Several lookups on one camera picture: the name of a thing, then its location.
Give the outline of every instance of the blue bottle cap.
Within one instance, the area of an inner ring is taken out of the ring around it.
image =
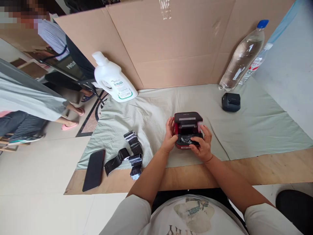
[[[257,28],[265,28],[268,24],[269,20],[261,20],[259,23],[258,23],[258,26]]]

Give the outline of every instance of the hand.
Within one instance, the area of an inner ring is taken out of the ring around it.
[[[201,161],[203,161],[204,163],[207,163],[213,157],[211,153],[212,133],[210,132],[207,126],[201,125],[200,128],[204,133],[204,139],[200,137],[190,138],[193,141],[197,141],[200,144],[200,147],[197,148],[193,144],[189,145],[189,147]]]
[[[166,134],[163,143],[160,147],[161,150],[167,154],[173,149],[175,142],[178,140],[178,136],[174,134],[174,117],[169,117],[166,122]]]

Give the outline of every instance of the person's right hand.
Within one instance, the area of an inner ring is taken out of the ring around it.
[[[193,144],[190,144],[189,147],[201,161],[206,163],[213,157],[211,153],[212,133],[207,126],[201,125],[200,128],[204,133],[204,139],[200,137],[190,138],[192,141],[197,141],[200,144],[200,147],[196,147]]]

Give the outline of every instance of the black label tape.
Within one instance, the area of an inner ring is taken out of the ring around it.
[[[130,131],[124,135],[125,140],[129,143],[130,149],[133,152],[133,156],[129,155],[129,152],[126,148],[119,150],[117,156],[109,160],[104,164],[105,173],[107,176],[117,167],[122,164],[122,161],[129,161],[132,166],[130,176],[133,180],[139,178],[142,170],[142,148],[140,142],[134,131]]]

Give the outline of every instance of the smartphone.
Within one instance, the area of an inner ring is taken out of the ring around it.
[[[102,181],[103,162],[105,149],[94,152],[90,155],[82,191],[98,187]]]

